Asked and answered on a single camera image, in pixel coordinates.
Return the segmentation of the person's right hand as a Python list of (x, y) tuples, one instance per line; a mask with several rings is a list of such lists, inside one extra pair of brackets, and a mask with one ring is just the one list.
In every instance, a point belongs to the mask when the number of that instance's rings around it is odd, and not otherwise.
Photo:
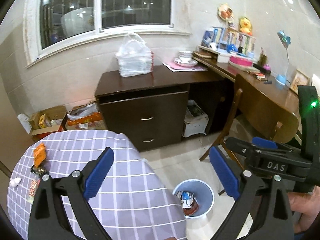
[(287, 196), (291, 210), (301, 213), (299, 221), (294, 225), (294, 232), (303, 233), (310, 228), (319, 214), (319, 186), (315, 186), (311, 194), (289, 192)]

